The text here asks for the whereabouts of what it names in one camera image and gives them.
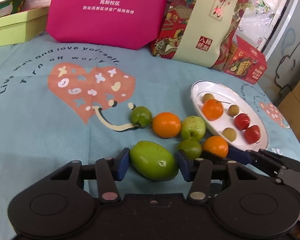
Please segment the large green mango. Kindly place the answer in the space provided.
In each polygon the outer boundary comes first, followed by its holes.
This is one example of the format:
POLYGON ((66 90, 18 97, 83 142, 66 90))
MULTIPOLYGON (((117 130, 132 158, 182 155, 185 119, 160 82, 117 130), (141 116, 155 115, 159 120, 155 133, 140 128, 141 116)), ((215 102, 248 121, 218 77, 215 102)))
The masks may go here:
POLYGON ((175 157, 161 145, 140 141, 130 150, 131 165, 144 177, 153 181, 168 181, 178 174, 175 157))

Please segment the pink tote bag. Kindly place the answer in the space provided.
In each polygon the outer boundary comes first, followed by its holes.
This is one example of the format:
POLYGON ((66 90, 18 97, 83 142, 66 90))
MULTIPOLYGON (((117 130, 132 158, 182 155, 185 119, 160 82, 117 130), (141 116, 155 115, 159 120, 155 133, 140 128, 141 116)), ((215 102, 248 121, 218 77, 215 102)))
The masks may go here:
POLYGON ((138 50, 157 39, 167 0, 51 0, 46 31, 58 42, 138 50))

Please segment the small dark green fruit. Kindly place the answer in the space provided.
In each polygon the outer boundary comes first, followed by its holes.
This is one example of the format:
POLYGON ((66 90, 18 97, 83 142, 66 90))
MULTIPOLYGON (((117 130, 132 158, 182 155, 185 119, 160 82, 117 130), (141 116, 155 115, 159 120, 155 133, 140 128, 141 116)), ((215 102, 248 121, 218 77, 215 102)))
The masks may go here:
POLYGON ((135 107, 130 114, 130 121, 137 128, 146 128, 152 123, 152 113, 144 106, 135 107))

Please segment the orange with stem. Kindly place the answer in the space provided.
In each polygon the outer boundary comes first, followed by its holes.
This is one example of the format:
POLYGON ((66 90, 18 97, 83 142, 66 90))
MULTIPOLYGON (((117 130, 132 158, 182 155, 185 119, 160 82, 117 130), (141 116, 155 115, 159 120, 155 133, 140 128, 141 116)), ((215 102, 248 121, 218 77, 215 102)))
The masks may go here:
POLYGON ((202 113, 209 121, 215 121, 219 119, 224 113, 224 104, 230 104, 229 102, 219 101, 216 99, 207 100, 202 106, 202 113))

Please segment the lower cardboard box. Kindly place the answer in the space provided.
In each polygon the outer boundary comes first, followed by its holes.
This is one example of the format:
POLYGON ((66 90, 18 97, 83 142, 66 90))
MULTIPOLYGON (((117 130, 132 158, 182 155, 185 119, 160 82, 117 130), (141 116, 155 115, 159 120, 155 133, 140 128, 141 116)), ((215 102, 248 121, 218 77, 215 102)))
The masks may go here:
POLYGON ((290 125, 298 140, 300 140, 300 102, 292 92, 278 105, 278 110, 290 125))

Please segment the green bowl container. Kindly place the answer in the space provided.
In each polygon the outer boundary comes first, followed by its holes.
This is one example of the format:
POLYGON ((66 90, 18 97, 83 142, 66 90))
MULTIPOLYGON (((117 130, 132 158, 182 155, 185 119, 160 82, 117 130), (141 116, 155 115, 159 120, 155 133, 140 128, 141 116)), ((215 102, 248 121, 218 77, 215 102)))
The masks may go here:
POLYGON ((26 0, 4 0, 0 2, 0 18, 18 13, 22 10, 26 0))

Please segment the light green guava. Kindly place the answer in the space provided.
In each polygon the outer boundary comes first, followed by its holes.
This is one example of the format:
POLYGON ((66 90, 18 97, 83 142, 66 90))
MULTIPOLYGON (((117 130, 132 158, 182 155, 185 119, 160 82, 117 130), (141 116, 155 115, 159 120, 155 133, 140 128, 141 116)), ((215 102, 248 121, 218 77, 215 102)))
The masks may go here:
POLYGON ((180 136, 183 140, 200 141, 206 133, 206 124, 198 116, 188 116, 181 122, 180 136))

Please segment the round green fruit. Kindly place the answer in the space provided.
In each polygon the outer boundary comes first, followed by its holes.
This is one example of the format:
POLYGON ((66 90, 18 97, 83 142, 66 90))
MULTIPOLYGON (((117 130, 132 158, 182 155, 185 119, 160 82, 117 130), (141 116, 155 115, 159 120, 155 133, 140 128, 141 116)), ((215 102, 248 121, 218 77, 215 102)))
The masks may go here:
POLYGON ((177 150, 183 150, 186 157, 190 160, 197 159, 202 154, 202 146, 196 140, 184 140, 177 146, 177 150))

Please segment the brown longan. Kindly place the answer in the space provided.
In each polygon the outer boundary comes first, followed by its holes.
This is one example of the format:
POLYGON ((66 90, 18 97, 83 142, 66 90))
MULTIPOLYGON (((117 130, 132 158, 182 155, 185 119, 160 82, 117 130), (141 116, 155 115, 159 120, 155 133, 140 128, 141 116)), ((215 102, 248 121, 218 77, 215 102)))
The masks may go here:
POLYGON ((239 114, 239 107, 237 105, 231 105, 229 108, 228 108, 228 115, 230 117, 235 117, 239 114))
POLYGON ((215 97, 211 93, 206 93, 202 97, 202 102, 206 103, 207 100, 214 99, 215 97))
POLYGON ((223 131, 222 131, 222 135, 228 139, 230 142, 233 142, 236 140, 237 138, 237 132, 233 129, 233 128, 230 128, 230 127, 227 127, 225 128, 223 131))

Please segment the blue printed tablecloth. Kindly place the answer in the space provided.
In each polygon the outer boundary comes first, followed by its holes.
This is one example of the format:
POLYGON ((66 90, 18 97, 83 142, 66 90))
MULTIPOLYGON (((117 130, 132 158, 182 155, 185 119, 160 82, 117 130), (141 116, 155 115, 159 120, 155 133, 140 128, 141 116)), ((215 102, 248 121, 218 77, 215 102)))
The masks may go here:
POLYGON ((151 128, 115 132, 95 115, 84 123, 49 90, 48 77, 61 62, 78 64, 86 73, 111 66, 134 77, 133 95, 103 111, 114 125, 128 122, 131 104, 145 106, 153 115, 171 112, 181 119, 195 115, 192 84, 221 83, 258 113, 269 134, 269 150, 300 162, 298 139, 260 108, 269 99, 258 85, 202 66, 153 57, 148 48, 57 43, 48 34, 39 35, 27 43, 0 47, 0 239, 15 236, 7 217, 12 198, 68 162, 92 164, 143 140, 174 152, 179 142, 162 139, 151 128))

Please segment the green box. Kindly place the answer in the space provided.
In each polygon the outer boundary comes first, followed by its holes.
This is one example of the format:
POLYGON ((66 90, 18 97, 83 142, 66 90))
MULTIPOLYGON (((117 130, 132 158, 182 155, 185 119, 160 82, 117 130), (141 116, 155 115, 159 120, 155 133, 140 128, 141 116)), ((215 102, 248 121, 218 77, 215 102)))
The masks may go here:
POLYGON ((46 29, 49 7, 18 12, 0 18, 0 46, 25 43, 46 29))

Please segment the red cracker box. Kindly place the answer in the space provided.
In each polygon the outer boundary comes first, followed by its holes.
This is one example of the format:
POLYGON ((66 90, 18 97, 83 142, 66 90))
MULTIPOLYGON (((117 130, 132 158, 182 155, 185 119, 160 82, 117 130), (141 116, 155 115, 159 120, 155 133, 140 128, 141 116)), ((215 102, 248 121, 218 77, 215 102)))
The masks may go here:
POLYGON ((230 47, 223 72, 254 85, 267 69, 266 58, 246 40, 236 38, 237 43, 230 47))

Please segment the red small fruit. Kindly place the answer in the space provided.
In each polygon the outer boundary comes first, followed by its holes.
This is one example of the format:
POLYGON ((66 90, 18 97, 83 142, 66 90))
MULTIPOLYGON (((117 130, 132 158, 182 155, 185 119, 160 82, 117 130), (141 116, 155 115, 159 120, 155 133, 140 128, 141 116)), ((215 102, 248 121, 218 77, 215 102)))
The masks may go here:
POLYGON ((261 132, 257 125, 248 127, 244 132, 244 138, 247 143, 254 144, 260 140, 261 132))
POLYGON ((234 124, 238 130, 246 130, 250 125, 250 118, 247 114, 241 113, 235 117, 234 124))

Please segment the white floral plastic bag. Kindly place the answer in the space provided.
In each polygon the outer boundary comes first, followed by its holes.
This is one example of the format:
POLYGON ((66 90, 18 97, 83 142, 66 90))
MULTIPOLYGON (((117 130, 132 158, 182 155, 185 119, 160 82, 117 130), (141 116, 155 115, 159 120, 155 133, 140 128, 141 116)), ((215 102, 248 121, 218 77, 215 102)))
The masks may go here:
POLYGON ((249 0, 236 35, 261 51, 274 30, 287 0, 249 0))

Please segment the orange tangerine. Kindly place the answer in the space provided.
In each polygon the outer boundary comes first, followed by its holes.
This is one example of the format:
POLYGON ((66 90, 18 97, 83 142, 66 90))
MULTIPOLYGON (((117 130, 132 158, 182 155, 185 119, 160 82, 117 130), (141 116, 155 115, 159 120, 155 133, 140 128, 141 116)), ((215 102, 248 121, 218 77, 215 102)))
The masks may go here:
POLYGON ((228 143, 220 136, 211 136, 207 138, 203 142, 202 148, 204 151, 210 152, 221 158, 226 158, 229 152, 228 143))
POLYGON ((176 137, 181 130, 179 117, 170 112, 162 112, 152 120, 153 132, 162 138, 176 137))

